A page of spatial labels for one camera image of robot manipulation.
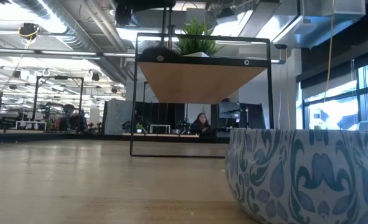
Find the blue and white bowl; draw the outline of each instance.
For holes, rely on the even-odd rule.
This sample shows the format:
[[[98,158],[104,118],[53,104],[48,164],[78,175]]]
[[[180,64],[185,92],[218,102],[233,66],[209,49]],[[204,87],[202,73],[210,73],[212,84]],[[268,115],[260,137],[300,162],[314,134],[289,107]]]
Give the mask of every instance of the blue and white bowl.
[[[368,223],[368,132],[232,130],[225,165],[261,223]]]

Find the black metal frame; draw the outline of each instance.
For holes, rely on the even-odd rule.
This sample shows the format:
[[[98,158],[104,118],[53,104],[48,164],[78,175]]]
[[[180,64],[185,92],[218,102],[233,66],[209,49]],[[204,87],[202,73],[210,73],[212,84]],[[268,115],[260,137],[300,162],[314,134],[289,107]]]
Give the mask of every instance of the black metal frame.
[[[367,100],[362,99],[361,97],[366,96],[368,94],[368,87],[365,87],[365,86],[363,86],[363,88],[360,87],[360,84],[361,84],[360,81],[362,81],[363,84],[366,81],[365,66],[362,67],[364,69],[364,72],[362,73],[362,79],[360,78],[358,68],[354,67],[354,63],[351,63],[351,66],[354,69],[355,75],[356,75],[356,80],[357,80],[356,90],[350,91],[347,93],[342,93],[336,96],[327,97],[325,102],[332,101],[332,100],[341,100],[344,98],[356,96],[357,104],[358,104],[358,122],[360,122],[362,120],[367,119],[367,115],[365,114],[367,111],[367,108],[366,108]],[[305,102],[303,99],[302,114],[303,114],[303,128],[304,129],[309,129],[309,113],[308,111],[306,111],[306,109],[308,109],[308,107],[311,105],[315,105],[315,104],[323,103],[323,102],[324,102],[324,99],[314,100],[310,102]]]
[[[60,77],[60,76],[38,76],[36,77],[37,80],[35,81],[35,92],[34,92],[34,103],[33,103],[33,115],[32,115],[32,121],[35,120],[35,111],[37,109],[37,97],[39,94],[39,88],[41,86],[41,84],[39,83],[41,78],[45,78],[45,79],[50,79],[50,78],[56,78],[56,77]],[[81,85],[80,85],[80,102],[78,104],[78,115],[81,116],[82,115],[82,101],[83,101],[83,89],[84,89],[84,78],[83,77],[64,77],[64,79],[78,79],[81,80]]]
[[[272,72],[271,72],[271,42],[269,39],[259,39],[251,37],[222,37],[222,36],[204,36],[204,35],[180,35],[171,33],[171,20],[169,20],[169,33],[164,33],[165,16],[163,16],[163,28],[161,34],[151,33],[138,33],[135,42],[135,63],[134,63],[134,89],[133,89],[133,108],[131,115],[131,139],[130,139],[130,156],[137,157],[190,157],[190,158],[218,158],[223,159],[224,156],[185,156],[185,155],[151,155],[151,154],[133,154],[133,143],[134,143],[134,111],[136,108],[136,86],[138,77],[138,62],[155,62],[155,63],[189,63],[189,64],[203,64],[203,65],[225,65],[225,66],[244,66],[244,67],[265,67],[267,68],[268,78],[268,105],[269,105],[269,117],[270,117],[270,129],[274,128],[274,117],[273,117],[273,95],[272,95]],[[145,57],[138,53],[138,39],[140,37],[160,37],[162,44],[164,43],[165,37],[171,39],[173,37],[180,37],[183,39],[195,39],[195,40],[224,40],[232,42],[258,42],[266,45],[267,58],[266,60],[250,60],[247,58],[200,58],[200,57],[178,57],[178,58],[164,58],[162,62],[156,58]]]

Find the exposed ductwork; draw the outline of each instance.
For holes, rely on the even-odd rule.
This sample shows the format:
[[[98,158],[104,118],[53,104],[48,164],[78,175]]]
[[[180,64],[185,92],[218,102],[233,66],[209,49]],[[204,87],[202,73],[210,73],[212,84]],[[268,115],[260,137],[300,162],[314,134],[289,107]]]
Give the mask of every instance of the exposed ductwork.
[[[275,37],[273,43],[285,44],[294,48],[311,48],[328,40],[331,35],[333,2],[333,0],[298,0],[297,4],[301,6],[303,17],[288,16],[290,5],[285,6],[286,10],[284,7],[279,9],[272,17],[277,24],[285,23],[287,17],[294,17],[294,19]],[[353,25],[366,13],[365,0],[335,0],[335,3],[333,35]]]
[[[28,10],[45,21],[58,19],[61,24],[66,27],[66,37],[58,37],[59,40],[71,47],[73,50],[84,52],[99,52],[101,49],[88,36],[88,34],[80,27],[77,21],[66,11],[66,9],[54,0],[11,0],[21,8]],[[103,72],[114,82],[126,83],[126,75],[109,59],[101,58],[95,60]]]

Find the computer monitor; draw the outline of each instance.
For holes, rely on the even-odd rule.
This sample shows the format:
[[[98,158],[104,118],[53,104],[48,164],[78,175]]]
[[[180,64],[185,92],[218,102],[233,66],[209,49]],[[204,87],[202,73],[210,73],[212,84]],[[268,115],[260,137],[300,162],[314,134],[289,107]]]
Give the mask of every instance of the computer monitor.
[[[219,118],[240,120],[240,104],[239,103],[219,103]]]

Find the metal rack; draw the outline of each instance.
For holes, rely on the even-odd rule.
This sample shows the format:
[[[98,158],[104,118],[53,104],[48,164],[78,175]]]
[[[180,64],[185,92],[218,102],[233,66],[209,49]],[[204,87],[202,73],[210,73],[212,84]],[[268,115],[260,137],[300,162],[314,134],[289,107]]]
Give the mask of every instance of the metal rack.
[[[149,57],[138,52],[138,39],[140,37],[160,37],[164,39],[168,37],[170,40],[173,37],[183,38],[183,39],[197,39],[197,40],[223,40],[232,42],[257,42],[266,45],[267,57],[265,60],[252,60],[249,58],[202,58],[202,57],[178,57],[178,58],[160,58]],[[152,155],[152,154],[134,154],[133,144],[134,144],[134,111],[136,102],[136,86],[138,77],[138,64],[140,62],[150,62],[150,63],[174,63],[174,64],[186,64],[186,65],[218,65],[218,66],[235,66],[235,67],[263,67],[267,69],[268,78],[268,105],[269,105],[269,117],[270,117],[270,128],[274,128],[273,121],[273,97],[272,97],[272,75],[271,75],[271,43],[269,39],[258,39],[258,38],[246,38],[246,37],[221,37],[221,36],[203,36],[203,35],[177,35],[177,34],[148,34],[139,33],[136,38],[136,51],[135,51],[135,64],[134,64],[134,89],[133,89],[133,109],[131,117],[131,141],[130,141],[130,155],[137,157],[191,157],[191,158],[216,158],[223,159],[224,156],[188,156],[188,155]],[[172,138],[169,142],[185,142],[184,139]]]

